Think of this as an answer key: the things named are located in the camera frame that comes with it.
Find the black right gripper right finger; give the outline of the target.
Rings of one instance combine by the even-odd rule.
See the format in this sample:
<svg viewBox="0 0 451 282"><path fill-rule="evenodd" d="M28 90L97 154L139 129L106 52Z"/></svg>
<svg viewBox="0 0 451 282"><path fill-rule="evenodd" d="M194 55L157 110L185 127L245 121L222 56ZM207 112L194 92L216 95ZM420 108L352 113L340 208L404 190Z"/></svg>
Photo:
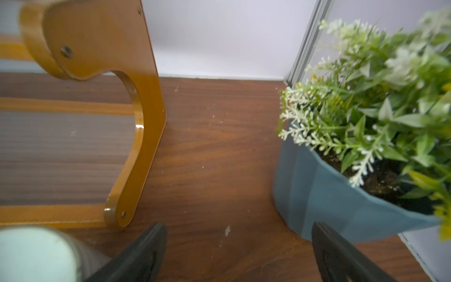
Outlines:
<svg viewBox="0 0 451 282"><path fill-rule="evenodd" d="M395 281L326 223L314 223L312 246L324 282Z"/></svg>

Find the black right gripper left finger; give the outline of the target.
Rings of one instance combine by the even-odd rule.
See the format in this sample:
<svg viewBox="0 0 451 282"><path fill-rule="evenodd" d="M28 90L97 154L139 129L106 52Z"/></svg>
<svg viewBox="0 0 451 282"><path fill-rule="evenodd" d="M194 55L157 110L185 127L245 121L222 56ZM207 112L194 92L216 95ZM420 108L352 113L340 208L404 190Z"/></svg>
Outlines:
<svg viewBox="0 0 451 282"><path fill-rule="evenodd" d="M153 282L163 263L166 244L166 225L155 223L86 281Z"/></svg>

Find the white-lid seed jar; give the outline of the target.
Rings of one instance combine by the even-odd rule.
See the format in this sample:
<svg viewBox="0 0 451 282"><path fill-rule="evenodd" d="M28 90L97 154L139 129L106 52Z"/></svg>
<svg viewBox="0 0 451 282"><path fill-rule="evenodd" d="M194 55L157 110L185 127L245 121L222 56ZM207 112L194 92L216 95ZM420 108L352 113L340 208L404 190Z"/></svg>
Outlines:
<svg viewBox="0 0 451 282"><path fill-rule="evenodd" d="M2 282L82 282L110 257L43 226L1 229Z"/></svg>

